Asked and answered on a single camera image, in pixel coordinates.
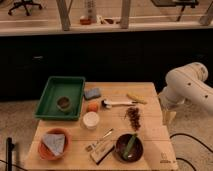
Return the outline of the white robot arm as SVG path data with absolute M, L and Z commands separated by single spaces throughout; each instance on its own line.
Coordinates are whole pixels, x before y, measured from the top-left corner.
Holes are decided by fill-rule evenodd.
M 158 94 L 164 125 L 172 122 L 176 116 L 174 108 L 186 99 L 213 114 L 213 88 L 205 84 L 207 78 L 207 67 L 200 62 L 174 68 L 166 74 L 166 86 Z

